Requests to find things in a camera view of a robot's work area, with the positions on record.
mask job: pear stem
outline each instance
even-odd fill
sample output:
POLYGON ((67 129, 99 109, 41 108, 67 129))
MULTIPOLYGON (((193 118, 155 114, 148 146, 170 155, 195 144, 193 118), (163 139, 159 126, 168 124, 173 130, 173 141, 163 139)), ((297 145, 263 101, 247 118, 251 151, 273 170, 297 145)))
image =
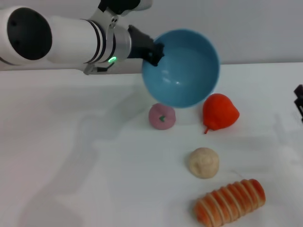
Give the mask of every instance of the pear stem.
POLYGON ((160 121, 164 122, 165 116, 159 117, 160 121))
POLYGON ((206 130, 204 131, 204 134, 207 134, 209 128, 207 127, 206 130))

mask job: bowl rim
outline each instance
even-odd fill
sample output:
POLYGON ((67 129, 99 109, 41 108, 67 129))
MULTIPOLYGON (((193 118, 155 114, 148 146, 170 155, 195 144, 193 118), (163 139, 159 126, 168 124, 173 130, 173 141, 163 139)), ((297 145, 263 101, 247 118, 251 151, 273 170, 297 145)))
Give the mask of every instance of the bowl rim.
POLYGON ((219 81, 219 77, 220 77, 220 71, 221 71, 221 61, 220 61, 220 58, 219 58, 219 55, 218 55, 218 52, 217 50, 215 49, 213 43, 209 40, 209 38, 207 38, 207 36, 205 36, 204 34, 200 33, 200 32, 197 32, 195 30, 190 30, 190 29, 187 29, 187 28, 180 28, 180 29, 174 29, 174 30, 169 30, 161 35, 159 35, 157 38, 154 39, 154 42, 156 43, 160 38, 162 38, 163 36, 169 34, 169 33, 172 33, 172 32, 176 32, 176 31, 180 31, 180 32, 187 32, 187 33, 192 33, 192 34, 196 34, 200 37, 202 37, 203 39, 206 40, 206 42, 209 44, 209 46, 211 47, 214 55, 215 55, 215 58, 216 58, 216 62, 217 62, 217 66, 218 66, 218 72, 217 72, 217 75, 216 75, 216 80, 214 82, 214 85, 213 85, 213 89, 209 92, 209 94, 203 98, 202 100, 196 102, 195 104, 192 104, 192 105, 186 105, 186 106, 180 106, 180 105, 169 105, 169 104, 166 104, 158 99, 156 99, 152 94, 151 92, 149 91, 148 87, 146 86, 146 83, 145 83, 145 78, 143 76, 143 68, 144 68, 144 64, 149 64, 147 61, 143 60, 142 62, 142 78, 143 78, 143 81, 144 81, 144 84, 145 84, 145 87, 147 88, 147 90, 149 91, 149 93, 151 94, 151 96, 156 99, 159 103, 163 104, 163 105, 166 105, 166 106, 170 106, 170 107, 173 107, 173 108, 180 108, 180 109, 184 109, 184 108, 190 108, 190 107, 193 107, 193 106, 197 106, 199 105, 200 103, 204 102, 212 93, 214 93, 214 89, 216 88, 217 84, 218 84, 218 81, 219 81))

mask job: black circular end cap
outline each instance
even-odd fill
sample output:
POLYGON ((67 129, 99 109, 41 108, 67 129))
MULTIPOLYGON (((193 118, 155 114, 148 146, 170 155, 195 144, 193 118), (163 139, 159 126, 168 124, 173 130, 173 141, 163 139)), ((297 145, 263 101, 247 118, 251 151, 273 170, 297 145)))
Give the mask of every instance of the black circular end cap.
POLYGON ((29 8, 19 8, 10 15, 8 36, 15 51, 29 60, 45 57, 52 47, 52 32, 47 20, 29 8))

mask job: plastic toy food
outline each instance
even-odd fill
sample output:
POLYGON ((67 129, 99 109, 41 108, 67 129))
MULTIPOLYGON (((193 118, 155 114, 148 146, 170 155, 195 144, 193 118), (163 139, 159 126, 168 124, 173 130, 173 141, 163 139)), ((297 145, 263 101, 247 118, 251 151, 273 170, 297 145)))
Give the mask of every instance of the plastic toy food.
POLYGON ((172 107, 157 103, 151 107, 148 119, 154 128, 166 130, 176 123, 175 110, 172 107))
POLYGON ((194 213, 205 227, 219 227, 263 206, 265 201, 264 190, 257 180, 242 180, 198 199, 194 213))
POLYGON ((190 172, 199 178, 212 178, 219 170, 219 156, 209 148, 198 148, 188 159, 190 172))
POLYGON ((203 124, 209 129, 218 130, 231 126, 239 118, 240 113, 231 100, 222 94, 210 95, 203 105, 203 124))

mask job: beige toy ball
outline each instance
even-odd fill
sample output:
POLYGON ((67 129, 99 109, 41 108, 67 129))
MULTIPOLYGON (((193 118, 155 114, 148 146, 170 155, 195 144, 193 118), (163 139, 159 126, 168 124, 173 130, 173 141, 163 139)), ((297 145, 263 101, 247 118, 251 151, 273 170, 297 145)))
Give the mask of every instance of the beige toy ball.
POLYGON ((219 156, 209 148, 198 148, 188 159, 190 172, 199 178, 212 178, 219 170, 219 156))

